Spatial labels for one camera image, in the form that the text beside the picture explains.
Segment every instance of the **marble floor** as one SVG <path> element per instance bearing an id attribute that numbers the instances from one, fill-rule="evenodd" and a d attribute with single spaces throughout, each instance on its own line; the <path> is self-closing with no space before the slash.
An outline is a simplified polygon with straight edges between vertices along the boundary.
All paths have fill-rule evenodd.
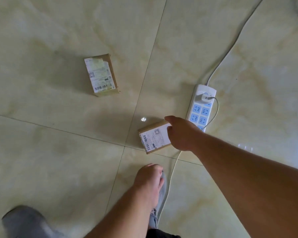
<path id="1" fill-rule="evenodd" d="M 83 237 L 141 166 L 159 163 L 169 177 L 178 151 L 146 155 L 137 130 L 186 116 L 194 85 L 258 1 L 0 0 L 0 218 L 27 204 Z M 297 2 L 264 0 L 255 11 L 210 81 L 220 111 L 207 129 L 296 168 Z M 106 53 L 121 93 L 98 98 L 83 59 Z M 190 152 L 159 225 L 188 238 L 249 237 Z"/>

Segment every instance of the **tile grout line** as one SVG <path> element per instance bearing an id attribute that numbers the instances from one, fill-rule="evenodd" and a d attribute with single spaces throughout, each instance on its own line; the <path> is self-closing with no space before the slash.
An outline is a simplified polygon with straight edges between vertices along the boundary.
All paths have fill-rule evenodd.
<path id="1" fill-rule="evenodd" d="M 132 148 L 132 147 L 128 147 L 128 146 L 125 146 L 125 145 L 115 144 L 115 143 L 111 143 L 111 142 L 108 142 L 108 141 L 104 141 L 104 140 L 95 139 L 95 138 L 92 138 L 92 137 L 88 137 L 88 136 L 84 136 L 84 135 L 80 135 L 80 134 L 72 133 L 72 132 L 69 132 L 69 131 L 65 131 L 65 130 L 61 130 L 61 129 L 57 129 L 57 128 L 52 128 L 52 127 L 44 126 L 44 125 L 37 124 L 37 123 L 32 123 L 32 122 L 29 122 L 29 121 L 24 121 L 24 120 L 20 120 L 20 119 L 12 118 L 12 117 L 7 117 L 7 116 L 4 116 L 4 115 L 0 115 L 0 117 L 4 117 L 4 118 L 7 118 L 7 119 L 12 119 L 12 120 L 16 120 L 16 121 L 20 121 L 20 122 L 24 122 L 24 123 L 29 123 L 29 124 L 33 124 L 33 125 L 37 125 L 37 126 L 41 126 L 41 127 L 45 127 L 45 128 L 50 128 L 50 129 L 57 130 L 57 131 L 60 131 L 60 132 L 65 132 L 65 133 L 69 133 L 69 134 L 72 134 L 72 135 L 78 135 L 78 136 L 81 136 L 81 137 L 85 137 L 85 138 L 89 138 L 89 139 L 93 139 L 93 140 L 98 140 L 98 141 L 106 142 L 106 143 L 109 143 L 109 144 L 114 144 L 114 145 L 118 145 L 118 146 L 123 146 L 124 149 L 125 149 L 125 147 L 127 147 L 127 148 Z M 165 155 L 160 155 L 160 156 L 168 157 L 168 158 L 171 158 L 171 159 L 176 159 L 176 158 L 169 157 L 169 156 L 165 156 Z"/>
<path id="2" fill-rule="evenodd" d="M 109 206 L 110 197 L 111 197 L 112 191 L 113 191 L 113 189 L 114 189 L 115 181 L 116 181 L 116 179 L 117 179 L 117 175 L 118 175 L 118 171 L 119 171 L 120 163 L 121 163 L 121 160 L 123 159 L 123 155 L 124 155 L 125 148 L 126 148 L 126 146 L 124 146 L 123 153 L 121 154 L 121 157 L 120 157 L 120 161 L 119 161 L 119 165 L 118 165 L 117 173 L 116 173 L 116 176 L 115 176 L 115 179 L 114 179 L 114 183 L 112 184 L 112 188 L 111 188 L 111 192 L 110 192 L 110 196 L 109 196 L 109 199 L 108 199 L 108 203 L 107 203 L 107 206 L 106 206 L 106 210 L 105 210 L 105 214 L 104 214 L 104 216 L 106 215 L 106 212 L 107 212 L 107 209 L 108 209 L 108 206 Z"/>
<path id="3" fill-rule="evenodd" d="M 140 88 L 140 92 L 139 92 L 138 100 L 137 100 L 137 103 L 136 103 L 135 111 L 133 112 L 133 115 L 132 115 L 131 123 L 130 123 L 129 129 L 128 129 L 128 133 L 127 133 L 127 138 L 126 138 L 126 140 L 125 140 L 125 144 L 124 144 L 124 145 L 126 145 L 126 142 L 127 142 L 128 136 L 129 136 L 129 132 L 130 132 L 130 129 L 131 129 L 132 120 L 133 120 L 133 118 L 135 117 L 135 113 L 136 113 L 136 109 L 137 109 L 137 104 L 138 104 L 138 101 L 139 101 L 139 98 L 140 98 L 140 94 L 141 94 L 142 86 L 144 85 L 144 82 L 145 82 L 145 77 L 146 77 L 146 74 L 147 74 L 147 71 L 148 71 L 148 67 L 149 67 L 149 63 L 150 63 L 150 59 L 151 59 L 151 55 L 152 55 L 152 51 L 153 51 L 154 45 L 155 45 L 155 43 L 156 43 L 156 39 L 157 39 L 157 36 L 158 36 L 158 32 L 159 32 L 159 28 L 160 28 L 161 20 L 162 20 L 162 17 L 163 17 L 163 13 L 165 12 L 166 5 L 167 5 L 167 0 L 166 0 L 166 3 L 165 3 L 165 6 L 163 7 L 163 11 L 162 11 L 162 14 L 161 14 L 161 19 L 160 19 L 160 22 L 159 22 L 159 26 L 158 26 L 157 34 L 156 34 L 156 37 L 155 37 L 154 42 L 153 42 L 153 46 L 152 46 L 152 49 L 151 49 L 151 53 L 150 53 L 150 57 L 149 57 L 149 61 L 148 61 L 148 65 L 147 65 L 147 68 L 146 68 L 146 72 L 145 72 L 145 75 L 144 75 L 144 79 L 143 79 L 142 84 L 141 84 L 141 88 Z"/>

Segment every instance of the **cardboard box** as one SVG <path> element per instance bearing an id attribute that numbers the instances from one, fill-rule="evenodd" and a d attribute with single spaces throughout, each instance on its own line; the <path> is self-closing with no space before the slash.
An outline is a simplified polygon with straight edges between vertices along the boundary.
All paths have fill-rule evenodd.
<path id="1" fill-rule="evenodd" d="M 109 54 L 85 58 L 84 60 L 96 96 L 119 94 Z"/>
<path id="2" fill-rule="evenodd" d="M 171 124 L 163 120 L 138 130 L 147 154 L 171 145 L 167 132 L 168 126 Z"/>

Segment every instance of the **power outlet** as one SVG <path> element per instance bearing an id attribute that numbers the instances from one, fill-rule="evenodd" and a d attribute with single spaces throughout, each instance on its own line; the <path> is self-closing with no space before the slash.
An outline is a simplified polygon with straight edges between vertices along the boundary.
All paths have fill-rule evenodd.
<path id="1" fill-rule="evenodd" d="M 208 124 L 211 109 L 214 103 L 214 99 L 211 103 L 206 103 L 202 100 L 202 95 L 205 93 L 209 94 L 211 97 L 215 97 L 216 90 L 201 84 L 195 86 L 191 98 L 190 108 L 187 113 L 187 120 L 194 123 L 203 131 L 205 131 L 203 128 Z"/>

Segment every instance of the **pant leg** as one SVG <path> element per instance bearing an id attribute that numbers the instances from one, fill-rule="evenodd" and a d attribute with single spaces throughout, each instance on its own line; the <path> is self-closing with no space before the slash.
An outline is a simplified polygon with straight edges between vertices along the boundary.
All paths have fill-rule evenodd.
<path id="1" fill-rule="evenodd" d="M 168 234 L 166 232 L 163 232 L 162 230 L 150 229 L 147 231 L 146 238 L 181 238 L 181 237 Z"/>

